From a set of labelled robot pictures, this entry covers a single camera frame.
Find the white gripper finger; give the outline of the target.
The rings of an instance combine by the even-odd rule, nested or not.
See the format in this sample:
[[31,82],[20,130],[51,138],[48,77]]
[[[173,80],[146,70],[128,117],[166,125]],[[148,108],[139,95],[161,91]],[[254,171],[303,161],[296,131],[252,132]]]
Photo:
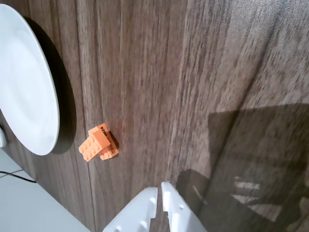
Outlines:
[[198,217],[170,182],[162,182],[163,211],[167,212],[171,232],[206,232]]
[[105,232],[148,232],[156,217],[158,188],[147,187],[137,194],[104,228]]

